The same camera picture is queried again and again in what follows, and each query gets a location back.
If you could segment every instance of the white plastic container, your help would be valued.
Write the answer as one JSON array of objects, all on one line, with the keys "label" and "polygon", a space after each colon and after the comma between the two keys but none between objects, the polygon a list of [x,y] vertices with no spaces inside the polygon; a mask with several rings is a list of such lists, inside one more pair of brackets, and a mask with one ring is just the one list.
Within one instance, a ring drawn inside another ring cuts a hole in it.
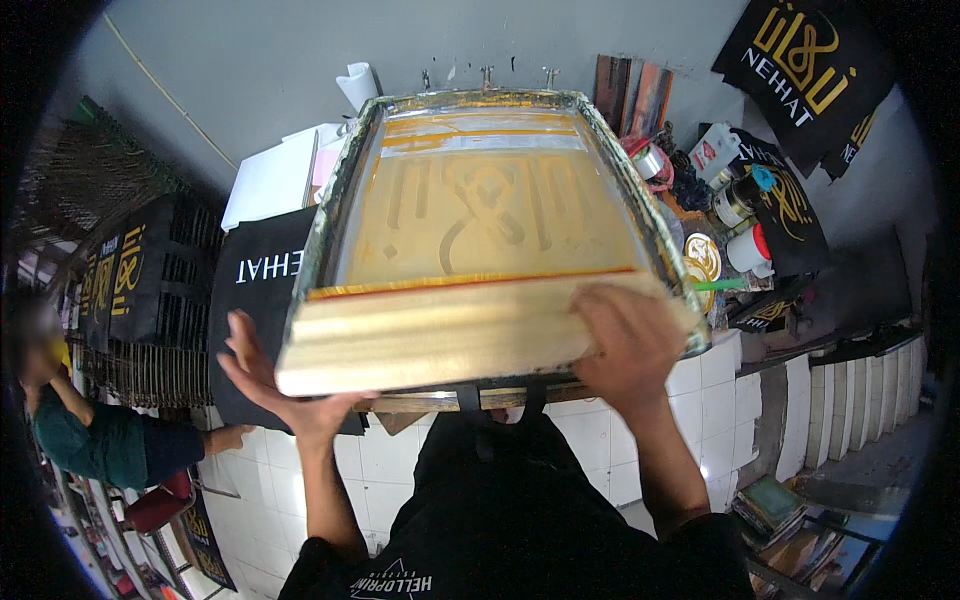
[{"label": "white plastic container", "polygon": [[760,223],[734,237],[727,244],[727,258],[739,273],[747,273],[770,260],[767,240]]},{"label": "white plastic container", "polygon": [[728,123],[714,123],[688,155],[697,177],[710,183],[740,154],[740,136]]}]

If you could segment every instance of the gray wall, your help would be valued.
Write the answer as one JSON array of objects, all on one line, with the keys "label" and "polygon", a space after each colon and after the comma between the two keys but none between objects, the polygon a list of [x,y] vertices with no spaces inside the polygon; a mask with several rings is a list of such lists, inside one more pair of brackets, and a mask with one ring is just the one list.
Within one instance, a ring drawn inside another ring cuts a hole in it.
[{"label": "gray wall", "polygon": [[[334,82],[348,62],[368,61],[386,94],[493,81],[592,95],[597,54],[627,54],[676,73],[667,118],[691,146],[700,121],[730,121],[774,141],[753,104],[709,71],[747,0],[118,0],[117,28],[201,128],[239,162],[291,132],[354,114]],[[511,70],[514,58],[515,70]],[[451,67],[456,74],[447,80]],[[139,70],[102,19],[63,73],[51,115],[87,93],[192,179],[228,194],[234,170],[203,142]],[[933,222],[932,173],[907,105],[895,93],[847,175],[804,183],[833,248],[857,246],[896,227],[919,277]]]}]

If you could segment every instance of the wire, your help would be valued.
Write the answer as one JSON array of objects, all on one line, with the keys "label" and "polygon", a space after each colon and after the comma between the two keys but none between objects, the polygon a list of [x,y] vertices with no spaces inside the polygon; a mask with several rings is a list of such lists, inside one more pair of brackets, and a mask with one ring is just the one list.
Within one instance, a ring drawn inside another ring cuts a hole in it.
[{"label": "wire", "polygon": [[127,54],[129,54],[130,57],[133,59],[133,62],[136,62],[136,65],[140,67],[140,70],[143,71],[144,75],[146,75],[150,79],[150,81],[154,83],[154,85],[156,86],[156,89],[160,90],[160,93],[163,94],[163,97],[170,101],[170,104],[172,104],[174,108],[176,108],[180,112],[180,114],[183,115],[183,118],[186,119],[187,123],[193,126],[193,129],[197,130],[197,133],[199,133],[200,137],[202,137],[204,141],[210,145],[210,148],[217,151],[217,154],[220,155],[220,158],[225,160],[227,164],[233,167],[233,170],[235,171],[237,168],[237,165],[233,164],[233,161],[227,158],[227,155],[224,154],[224,151],[220,150],[220,148],[215,143],[213,143],[213,140],[210,139],[206,133],[204,133],[204,130],[200,129],[200,126],[197,125],[197,122],[194,121],[192,118],[190,118],[190,115],[186,113],[186,110],[184,110],[179,104],[177,104],[177,101],[174,100],[173,97],[169,94],[169,92],[167,92],[167,90],[163,88],[163,85],[160,85],[160,82],[156,80],[156,77],[154,77],[153,74],[151,74],[151,72],[147,70],[146,65],[144,65],[143,61],[140,60],[140,58],[136,55],[136,53],[133,51],[133,48],[130,47],[130,44],[128,44],[127,41],[123,38],[123,36],[120,35],[120,30],[116,28],[116,25],[114,25],[113,21],[110,19],[110,15],[107,14],[106,12],[104,12],[104,20],[107,22],[110,29],[113,30],[113,34],[116,36],[120,44],[124,47],[124,50],[127,51]]}]

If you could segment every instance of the wooden board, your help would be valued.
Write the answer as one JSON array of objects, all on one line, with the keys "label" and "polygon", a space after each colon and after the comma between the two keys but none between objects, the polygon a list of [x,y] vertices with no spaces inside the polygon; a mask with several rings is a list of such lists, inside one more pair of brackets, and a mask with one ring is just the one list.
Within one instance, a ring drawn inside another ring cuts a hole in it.
[{"label": "wooden board", "polygon": [[276,370],[288,396],[402,390],[558,372],[591,344],[570,309],[577,287],[609,283],[668,300],[684,331],[700,316],[649,272],[483,281],[305,301]]},{"label": "wooden board", "polygon": [[633,59],[597,56],[593,104],[617,136],[627,133],[627,97],[630,94],[630,70]]}]

